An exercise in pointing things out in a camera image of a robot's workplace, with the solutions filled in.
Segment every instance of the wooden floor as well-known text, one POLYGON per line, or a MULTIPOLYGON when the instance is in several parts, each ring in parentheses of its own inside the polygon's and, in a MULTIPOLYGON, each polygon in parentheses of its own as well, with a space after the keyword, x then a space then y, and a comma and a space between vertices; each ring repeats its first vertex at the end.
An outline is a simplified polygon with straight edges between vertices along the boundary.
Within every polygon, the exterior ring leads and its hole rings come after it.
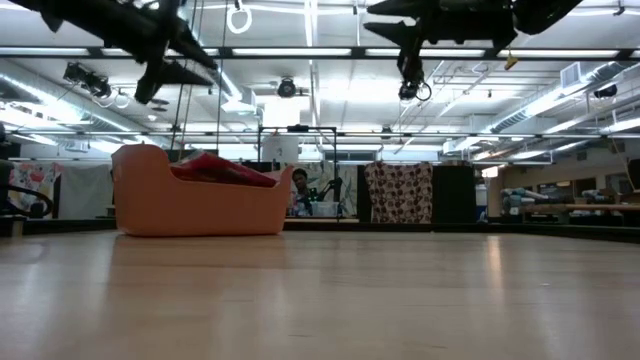
POLYGON ((285 233, 0 245, 2 360, 637 360, 640 246, 285 233))

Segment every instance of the red cloth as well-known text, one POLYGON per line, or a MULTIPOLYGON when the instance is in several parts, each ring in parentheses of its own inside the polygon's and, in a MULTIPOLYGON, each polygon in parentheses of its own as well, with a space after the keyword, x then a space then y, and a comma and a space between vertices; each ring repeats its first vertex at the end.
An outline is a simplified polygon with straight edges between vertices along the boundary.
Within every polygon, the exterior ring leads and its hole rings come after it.
POLYGON ((179 163, 171 164, 175 177, 186 181, 273 187, 276 180, 248 167, 234 164, 213 154, 198 152, 179 163))

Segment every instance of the white curtain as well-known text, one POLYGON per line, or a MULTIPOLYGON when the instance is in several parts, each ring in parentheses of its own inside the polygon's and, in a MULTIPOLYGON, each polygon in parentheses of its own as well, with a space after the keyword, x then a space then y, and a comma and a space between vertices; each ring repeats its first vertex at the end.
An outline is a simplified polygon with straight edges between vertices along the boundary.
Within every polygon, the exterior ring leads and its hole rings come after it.
POLYGON ((107 214, 113 197, 109 165, 62 169, 59 219, 95 219, 107 214))

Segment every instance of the person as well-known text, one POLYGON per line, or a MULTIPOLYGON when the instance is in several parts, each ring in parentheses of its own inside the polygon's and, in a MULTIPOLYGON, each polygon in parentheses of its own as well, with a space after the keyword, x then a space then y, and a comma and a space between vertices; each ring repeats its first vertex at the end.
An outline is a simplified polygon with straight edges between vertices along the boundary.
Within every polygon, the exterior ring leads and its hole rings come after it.
POLYGON ((309 176, 304 169, 296 169, 291 176, 293 183, 296 185, 296 189, 298 189, 299 195, 309 196, 309 188, 307 187, 307 179, 309 176))
POLYGON ((291 215, 293 216, 311 216, 312 208, 310 195, 311 191, 307 186, 309 176, 304 169, 296 169, 291 175, 293 183, 296 185, 297 193, 293 194, 293 207, 291 215))

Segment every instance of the orange plastic tub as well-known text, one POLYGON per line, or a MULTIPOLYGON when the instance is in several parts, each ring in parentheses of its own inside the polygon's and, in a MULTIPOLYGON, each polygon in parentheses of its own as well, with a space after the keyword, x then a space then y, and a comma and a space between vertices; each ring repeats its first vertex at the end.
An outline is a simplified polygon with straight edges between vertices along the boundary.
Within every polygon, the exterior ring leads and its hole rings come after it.
POLYGON ((270 235, 282 231, 292 167, 272 188, 183 181, 153 145, 125 145, 113 159, 118 228, 134 236, 270 235))

